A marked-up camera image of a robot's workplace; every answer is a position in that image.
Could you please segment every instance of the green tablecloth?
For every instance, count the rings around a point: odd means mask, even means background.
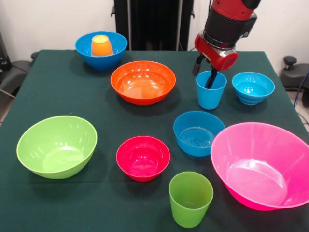
[[[173,135],[174,119],[183,112],[201,110],[192,68],[197,52],[126,52],[122,63],[154,60],[174,70],[177,84],[160,103],[139,107],[116,95],[111,71],[98,72],[83,63],[75,51],[41,51],[0,127],[1,232],[172,232],[185,231],[172,219],[168,184],[182,171],[196,171],[213,184],[214,198],[202,223],[191,231],[309,231],[309,205],[260,212],[249,209],[228,193],[215,173],[210,157],[183,153]],[[202,70],[209,70],[204,62]],[[275,92],[257,106],[241,104],[231,79],[238,72],[269,76]],[[228,71],[219,107],[211,113],[226,126],[244,121],[274,124],[309,141],[280,80],[265,53],[239,52]],[[65,180],[44,179],[17,160],[16,144],[31,125],[47,117],[75,115],[97,129],[98,145],[87,166]],[[126,139],[150,135],[171,151],[168,168],[154,181],[139,183],[117,167],[115,153]]]

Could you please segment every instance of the plastic bowl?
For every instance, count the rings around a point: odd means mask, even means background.
[[[113,89],[135,105],[152,105],[174,88],[176,77],[167,66],[154,61],[134,61],[117,68],[111,77]]]
[[[309,202],[309,146],[287,130],[258,122],[230,126],[214,139],[211,160],[228,191],[249,208]]]
[[[85,119],[56,116],[30,127],[19,139],[17,157],[35,174],[64,179],[89,162],[97,144],[96,129]]]
[[[272,80],[256,72],[241,72],[233,77],[232,84],[237,97],[245,105],[256,105],[275,90]]]
[[[174,134],[182,151],[191,156],[208,156],[215,136],[225,126],[215,115],[203,111],[190,111],[174,122]]]
[[[96,35],[106,35],[112,43],[113,55],[95,57],[91,55],[92,38]],[[108,70],[114,68],[121,60],[127,47],[126,38],[116,32],[98,31],[83,35],[75,43],[75,48],[82,59],[96,70]]]
[[[147,182],[155,179],[168,166],[170,153],[160,140],[138,136],[126,140],[117,150],[119,168],[133,180]]]

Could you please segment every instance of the orange cup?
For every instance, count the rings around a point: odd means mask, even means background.
[[[96,35],[92,38],[91,54],[95,57],[109,56],[113,54],[112,44],[106,35]]]

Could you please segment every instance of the lime green bowl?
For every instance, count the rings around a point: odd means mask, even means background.
[[[65,179],[91,159],[98,140],[96,129],[80,117],[56,116],[30,127],[17,144],[18,160],[35,174]]]

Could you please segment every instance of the pink bowl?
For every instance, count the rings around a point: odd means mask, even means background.
[[[141,182],[155,179],[166,169],[169,160],[168,147],[150,136],[126,140],[116,154],[119,168],[133,180]]]
[[[232,196],[249,208],[309,202],[309,146],[287,130],[257,122],[230,126],[214,139],[211,161]]]

